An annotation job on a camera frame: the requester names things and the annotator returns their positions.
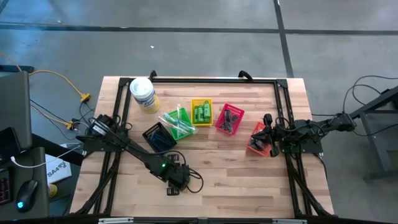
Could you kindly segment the black plastic basket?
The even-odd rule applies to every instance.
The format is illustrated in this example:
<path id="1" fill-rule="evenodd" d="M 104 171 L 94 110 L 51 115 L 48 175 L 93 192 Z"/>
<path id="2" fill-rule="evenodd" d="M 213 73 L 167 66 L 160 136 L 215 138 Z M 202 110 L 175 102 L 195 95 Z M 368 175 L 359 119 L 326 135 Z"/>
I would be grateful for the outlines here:
<path id="1" fill-rule="evenodd" d="M 150 137 L 152 136 L 153 133 L 158 132 L 160 135 L 163 136 L 167 136 L 170 141 L 173 141 L 173 144 L 170 146 L 170 149 L 173 149 L 176 145 L 177 142 L 176 140 L 172 137 L 172 135 L 166 130 L 166 128 L 164 127 L 164 125 L 161 122 L 156 123 L 155 125 L 153 125 L 151 128 L 149 128 L 147 131 L 145 131 L 142 134 L 142 137 L 146 140 L 146 142 L 149 144 L 149 146 L 155 151 L 155 152 L 164 152 L 164 151 L 158 151 L 152 141 L 150 140 Z"/>

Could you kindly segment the Lysol wipes canister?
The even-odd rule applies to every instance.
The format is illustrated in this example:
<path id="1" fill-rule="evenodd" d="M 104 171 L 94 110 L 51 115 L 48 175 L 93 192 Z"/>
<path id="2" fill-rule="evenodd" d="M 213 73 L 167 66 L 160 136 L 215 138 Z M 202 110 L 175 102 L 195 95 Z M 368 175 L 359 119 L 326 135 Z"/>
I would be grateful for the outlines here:
<path id="1" fill-rule="evenodd" d="M 148 78 L 139 77 L 133 79 L 129 89 L 142 111 L 155 113 L 159 109 L 159 99 L 152 82 Z"/>

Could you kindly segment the dark grey monitor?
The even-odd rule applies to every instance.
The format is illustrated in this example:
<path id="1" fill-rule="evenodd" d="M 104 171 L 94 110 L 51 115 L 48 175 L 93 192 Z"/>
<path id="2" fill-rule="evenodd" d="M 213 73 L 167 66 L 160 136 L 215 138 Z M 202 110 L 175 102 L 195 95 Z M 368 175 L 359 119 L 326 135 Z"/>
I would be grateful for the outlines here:
<path id="1" fill-rule="evenodd" d="M 17 72 L 0 77 L 0 131 L 12 128 L 22 149 L 32 145 L 29 77 Z"/>

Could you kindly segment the green plastic basket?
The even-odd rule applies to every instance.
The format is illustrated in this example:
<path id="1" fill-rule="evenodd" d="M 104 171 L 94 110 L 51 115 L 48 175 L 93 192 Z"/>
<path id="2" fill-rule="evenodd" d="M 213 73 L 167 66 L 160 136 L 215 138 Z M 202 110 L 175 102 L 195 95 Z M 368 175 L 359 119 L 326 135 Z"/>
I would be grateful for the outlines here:
<path id="1" fill-rule="evenodd" d="M 169 112 L 169 113 L 167 113 L 167 114 L 171 115 L 171 117 L 173 117 L 173 118 L 177 118 L 177 110 L 172 111 L 172 112 Z M 185 121 L 185 122 L 187 122 L 187 123 L 192 124 L 192 122 L 191 122 L 191 120 L 190 120 L 190 118 L 189 118 L 189 116 L 188 116 L 188 114 L 187 114 L 185 108 L 181 108 L 181 107 L 180 107 L 180 115 L 181 115 L 181 120 L 182 120 L 182 121 Z M 187 136 L 193 135 L 192 133 L 186 132 L 185 134 L 181 134 L 180 137 L 178 138 L 178 137 L 177 137 L 177 130 L 174 129 L 174 128 L 171 128 L 171 127 L 168 127 L 168 128 L 170 129 L 170 133 L 171 133 L 172 137 L 173 137 L 176 141 L 181 140 L 181 139 L 183 139 L 183 138 L 185 138 L 185 137 L 187 137 Z"/>

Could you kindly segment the white printed paper box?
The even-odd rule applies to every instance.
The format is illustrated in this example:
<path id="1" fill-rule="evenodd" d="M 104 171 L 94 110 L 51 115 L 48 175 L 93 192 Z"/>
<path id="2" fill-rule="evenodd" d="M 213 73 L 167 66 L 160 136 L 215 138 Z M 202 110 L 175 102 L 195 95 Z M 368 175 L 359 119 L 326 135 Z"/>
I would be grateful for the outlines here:
<path id="1" fill-rule="evenodd" d="M 72 169 L 69 162 L 55 158 L 48 154 L 45 155 L 47 182 L 54 184 L 60 180 L 72 176 Z"/>

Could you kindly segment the black metal desk frame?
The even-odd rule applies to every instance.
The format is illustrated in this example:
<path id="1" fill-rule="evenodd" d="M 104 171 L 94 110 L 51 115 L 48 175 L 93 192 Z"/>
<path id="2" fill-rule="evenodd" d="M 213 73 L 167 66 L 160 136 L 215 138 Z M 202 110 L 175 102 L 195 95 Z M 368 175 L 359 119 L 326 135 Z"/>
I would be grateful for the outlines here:
<path id="1" fill-rule="evenodd" d="M 368 139 L 379 166 L 378 171 L 363 177 L 365 182 L 398 177 L 398 168 L 389 156 L 391 152 L 398 153 L 398 106 L 394 110 L 382 109 L 393 102 L 398 103 L 398 85 L 349 114 L 351 119 L 361 120 L 363 136 Z"/>

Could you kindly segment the black floor bar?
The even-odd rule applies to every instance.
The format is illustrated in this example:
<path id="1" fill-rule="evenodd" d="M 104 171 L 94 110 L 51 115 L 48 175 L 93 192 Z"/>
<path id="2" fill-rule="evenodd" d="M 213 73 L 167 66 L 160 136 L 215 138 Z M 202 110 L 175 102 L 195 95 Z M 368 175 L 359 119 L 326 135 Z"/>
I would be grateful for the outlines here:
<path id="1" fill-rule="evenodd" d="M 35 70 L 32 66 L 20 66 L 16 65 L 0 65 L 0 72 L 20 72 L 25 71 L 27 73 L 32 73 Z"/>

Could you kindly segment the yellow plastic basket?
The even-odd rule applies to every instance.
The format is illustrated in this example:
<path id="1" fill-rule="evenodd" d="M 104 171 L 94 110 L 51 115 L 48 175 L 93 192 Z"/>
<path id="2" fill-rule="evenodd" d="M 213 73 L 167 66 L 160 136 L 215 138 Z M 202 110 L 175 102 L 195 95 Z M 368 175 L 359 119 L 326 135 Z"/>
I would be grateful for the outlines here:
<path id="1" fill-rule="evenodd" d="M 210 102 L 210 107 L 211 107 L 211 122 L 210 123 L 193 123 L 193 110 L 195 106 L 200 106 L 200 105 L 204 105 L 205 101 L 209 101 Z M 191 112 L 190 112 L 190 118 L 191 118 L 191 122 L 194 126 L 212 126 L 213 125 L 213 103 L 212 103 L 212 99 L 211 98 L 192 98 L 191 99 Z"/>

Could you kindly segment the red plastic basket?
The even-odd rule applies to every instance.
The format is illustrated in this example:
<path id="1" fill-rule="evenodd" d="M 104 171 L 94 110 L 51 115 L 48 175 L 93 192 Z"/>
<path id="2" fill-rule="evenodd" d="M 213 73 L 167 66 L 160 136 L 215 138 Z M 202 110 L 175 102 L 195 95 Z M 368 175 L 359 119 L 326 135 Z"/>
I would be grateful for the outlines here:
<path id="1" fill-rule="evenodd" d="M 224 123 L 224 121 L 225 121 L 225 118 L 224 118 L 224 111 L 225 111 L 225 110 L 230 110 L 232 115 L 234 115 L 234 114 L 239 115 L 238 121 L 234 123 L 234 126 L 233 126 L 234 131 L 233 131 L 232 133 L 229 133 L 229 132 L 227 132 L 227 131 L 225 131 L 225 130 L 223 130 L 223 129 L 220 128 L 220 126 L 221 126 L 221 125 Z M 243 119 L 243 116 L 244 116 L 244 110 L 243 110 L 243 109 L 238 108 L 238 107 L 236 107 L 236 106 L 233 106 L 233 105 L 231 105 L 231 104 L 227 104 L 227 103 L 226 103 L 226 104 L 223 106 L 223 108 L 222 108 L 222 110 L 220 111 L 220 113 L 219 113 L 218 119 L 217 119 L 217 121 L 216 121 L 216 123 L 215 123 L 215 128 L 216 128 L 218 131 L 221 131 L 222 133 L 225 133 L 225 134 L 228 134 L 228 135 L 235 135 L 235 134 L 237 133 L 237 131 L 238 131 L 238 128 L 239 128 L 240 122 L 241 122 L 242 119 Z"/>

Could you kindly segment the black computer mouse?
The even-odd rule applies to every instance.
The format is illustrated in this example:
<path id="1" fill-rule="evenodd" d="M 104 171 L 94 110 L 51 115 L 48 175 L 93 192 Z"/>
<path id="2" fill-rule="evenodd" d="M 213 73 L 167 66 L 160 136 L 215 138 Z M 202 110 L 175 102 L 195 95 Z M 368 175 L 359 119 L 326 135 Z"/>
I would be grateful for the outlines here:
<path id="1" fill-rule="evenodd" d="M 24 213 L 32 209 L 38 184 L 38 181 L 31 179 L 20 186 L 16 196 L 16 209 L 18 212 Z"/>

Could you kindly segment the black keyboard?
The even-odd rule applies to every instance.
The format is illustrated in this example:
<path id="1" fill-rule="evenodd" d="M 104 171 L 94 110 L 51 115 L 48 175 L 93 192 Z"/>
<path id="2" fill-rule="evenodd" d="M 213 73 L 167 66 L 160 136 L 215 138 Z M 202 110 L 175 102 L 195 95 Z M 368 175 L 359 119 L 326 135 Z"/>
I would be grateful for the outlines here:
<path id="1" fill-rule="evenodd" d="M 13 200 L 11 173 L 7 167 L 0 169 L 0 206 Z"/>

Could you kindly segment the dark side desk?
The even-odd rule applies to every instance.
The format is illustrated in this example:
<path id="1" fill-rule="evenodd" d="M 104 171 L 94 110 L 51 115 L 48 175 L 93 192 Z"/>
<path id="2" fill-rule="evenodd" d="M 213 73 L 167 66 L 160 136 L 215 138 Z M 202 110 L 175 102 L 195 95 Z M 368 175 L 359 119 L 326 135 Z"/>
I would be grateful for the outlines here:
<path id="1" fill-rule="evenodd" d="M 11 201 L 0 205 L 0 222 L 48 217 L 50 210 L 47 172 L 46 167 L 43 165 L 45 162 L 45 149 L 37 147 L 19 154 L 16 156 L 16 162 L 24 167 L 19 167 L 12 161 L 0 165 L 0 170 L 3 169 L 9 172 L 11 185 Z M 33 195 L 34 201 L 31 203 L 32 208 L 27 212 L 19 212 L 16 206 L 17 192 L 24 182 L 31 179 L 38 182 Z"/>

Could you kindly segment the silver aluminium bracket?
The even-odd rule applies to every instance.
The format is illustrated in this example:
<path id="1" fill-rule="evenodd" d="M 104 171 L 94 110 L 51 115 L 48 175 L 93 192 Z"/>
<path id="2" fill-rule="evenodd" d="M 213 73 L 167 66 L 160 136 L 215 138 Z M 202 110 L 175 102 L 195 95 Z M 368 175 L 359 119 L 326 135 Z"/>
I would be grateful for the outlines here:
<path id="1" fill-rule="evenodd" d="M 272 220 L 272 224 L 308 224 L 308 223 L 306 220 L 300 220 L 300 219 L 275 218 Z"/>
<path id="2" fill-rule="evenodd" d="M 110 217 L 100 218 L 98 224 L 132 224 L 134 223 L 133 217 Z"/>

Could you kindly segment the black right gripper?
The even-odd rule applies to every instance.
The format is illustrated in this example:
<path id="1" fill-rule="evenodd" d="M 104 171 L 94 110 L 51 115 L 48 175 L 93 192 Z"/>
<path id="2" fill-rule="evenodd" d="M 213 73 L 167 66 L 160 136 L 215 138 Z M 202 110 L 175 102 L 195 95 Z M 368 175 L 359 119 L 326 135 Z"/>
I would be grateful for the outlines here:
<path id="1" fill-rule="evenodd" d="M 275 126 L 272 127 L 273 122 L 272 115 L 266 113 L 263 117 L 263 122 L 266 127 L 251 135 L 251 145 L 265 145 L 271 146 L 270 156 L 276 157 L 279 155 L 279 149 L 276 146 L 276 142 L 282 141 L 284 137 L 287 137 L 286 129 L 290 128 L 290 122 L 283 116 L 276 117 Z"/>

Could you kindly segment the orange plastic basket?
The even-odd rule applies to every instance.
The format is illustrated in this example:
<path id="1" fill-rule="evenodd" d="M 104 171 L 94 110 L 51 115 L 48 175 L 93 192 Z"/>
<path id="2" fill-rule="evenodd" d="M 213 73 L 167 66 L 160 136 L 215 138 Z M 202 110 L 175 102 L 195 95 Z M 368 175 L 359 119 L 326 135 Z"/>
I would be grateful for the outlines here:
<path id="1" fill-rule="evenodd" d="M 251 134 L 259 132 L 259 131 L 263 130 L 265 127 L 266 126 L 263 123 L 257 122 L 257 124 Z M 270 153 L 271 153 L 271 145 L 270 144 L 266 144 L 267 147 L 266 147 L 265 151 L 257 151 L 250 147 L 250 145 L 249 145 L 250 139 L 251 139 L 251 137 L 249 138 L 248 143 L 246 144 L 246 148 L 248 149 L 249 152 L 253 152 L 257 156 L 263 156 L 263 157 L 270 156 Z"/>

